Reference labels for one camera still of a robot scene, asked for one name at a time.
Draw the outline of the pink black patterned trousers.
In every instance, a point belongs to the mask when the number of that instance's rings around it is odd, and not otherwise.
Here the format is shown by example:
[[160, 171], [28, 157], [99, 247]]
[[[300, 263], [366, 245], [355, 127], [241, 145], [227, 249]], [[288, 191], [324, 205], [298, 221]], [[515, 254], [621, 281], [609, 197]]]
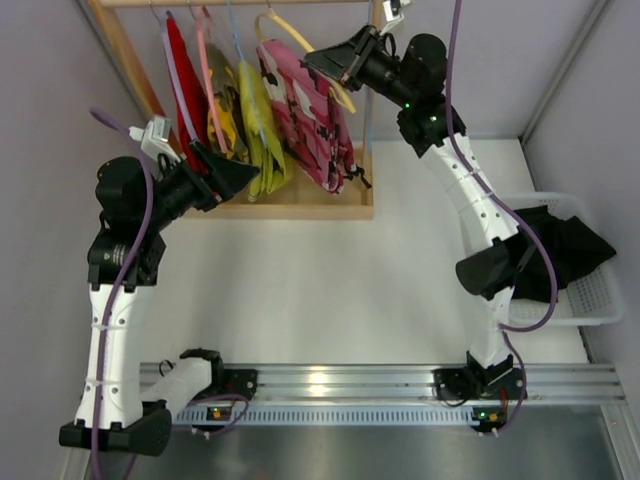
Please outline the pink black patterned trousers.
[[340, 194], [346, 180], [360, 179], [370, 189], [329, 80], [279, 40], [262, 42], [257, 55], [286, 153], [330, 194]]

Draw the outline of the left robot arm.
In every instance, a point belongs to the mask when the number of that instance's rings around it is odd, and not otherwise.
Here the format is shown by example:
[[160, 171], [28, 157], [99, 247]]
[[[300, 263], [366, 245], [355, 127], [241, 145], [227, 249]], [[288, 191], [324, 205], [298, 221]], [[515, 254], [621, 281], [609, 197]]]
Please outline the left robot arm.
[[192, 348], [149, 390], [140, 388], [146, 308], [166, 248], [162, 231], [191, 209], [207, 212], [233, 199], [260, 172], [198, 141], [189, 149], [194, 165], [160, 154], [158, 177], [146, 161], [130, 156], [98, 170], [100, 229], [87, 255], [90, 354], [75, 418], [59, 431], [63, 446], [158, 456], [174, 418], [197, 396], [217, 395], [225, 384], [220, 353]]

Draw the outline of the cream wooden hanger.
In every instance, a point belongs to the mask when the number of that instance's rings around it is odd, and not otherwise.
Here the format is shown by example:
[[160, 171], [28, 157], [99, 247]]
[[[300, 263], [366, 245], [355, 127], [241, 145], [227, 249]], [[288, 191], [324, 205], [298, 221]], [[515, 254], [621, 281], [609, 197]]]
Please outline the cream wooden hanger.
[[[284, 20], [281, 16], [279, 16], [272, 7], [269, 7], [265, 12], [258, 14], [254, 20], [254, 30], [257, 39], [260, 42], [264, 42], [266, 37], [264, 36], [261, 21], [263, 19], [268, 19], [277, 24], [282, 30], [284, 30], [289, 36], [291, 36], [304, 50], [306, 53], [312, 53], [315, 51], [315, 48], [306, 40], [306, 38], [296, 30], [290, 23]], [[335, 80], [329, 78], [326, 74], [324, 77], [330, 83], [330, 93], [337, 101], [337, 103], [346, 108], [349, 113], [355, 114], [357, 109], [355, 104], [353, 103], [351, 97], [346, 93], [346, 90]]]

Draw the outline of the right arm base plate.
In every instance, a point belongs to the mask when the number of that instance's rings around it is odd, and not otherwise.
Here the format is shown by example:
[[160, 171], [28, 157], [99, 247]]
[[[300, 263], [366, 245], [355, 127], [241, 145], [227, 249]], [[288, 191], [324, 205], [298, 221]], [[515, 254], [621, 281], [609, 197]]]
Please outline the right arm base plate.
[[466, 367], [441, 368], [433, 373], [436, 398], [456, 408], [473, 399], [473, 385]]

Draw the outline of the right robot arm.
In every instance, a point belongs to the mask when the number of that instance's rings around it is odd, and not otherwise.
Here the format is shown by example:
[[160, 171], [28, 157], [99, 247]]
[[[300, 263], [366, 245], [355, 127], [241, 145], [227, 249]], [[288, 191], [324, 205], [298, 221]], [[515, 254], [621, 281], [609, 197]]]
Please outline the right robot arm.
[[510, 399], [522, 392], [522, 370], [504, 338], [518, 261], [516, 221], [491, 198], [473, 160], [466, 127], [450, 102], [451, 62], [444, 42], [414, 36], [402, 56], [388, 34], [365, 25], [350, 39], [305, 55], [305, 65], [349, 91], [363, 86], [399, 107], [404, 141], [439, 180], [457, 212], [465, 256], [455, 265], [462, 288], [482, 300], [468, 320], [466, 363], [436, 373], [443, 400]]

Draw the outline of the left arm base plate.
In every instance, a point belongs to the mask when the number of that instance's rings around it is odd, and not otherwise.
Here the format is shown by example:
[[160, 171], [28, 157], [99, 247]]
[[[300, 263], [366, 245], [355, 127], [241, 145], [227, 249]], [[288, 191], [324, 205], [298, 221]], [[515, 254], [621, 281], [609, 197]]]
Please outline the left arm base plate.
[[221, 394], [236, 394], [251, 400], [258, 387], [258, 371], [255, 369], [226, 368], [221, 382]]

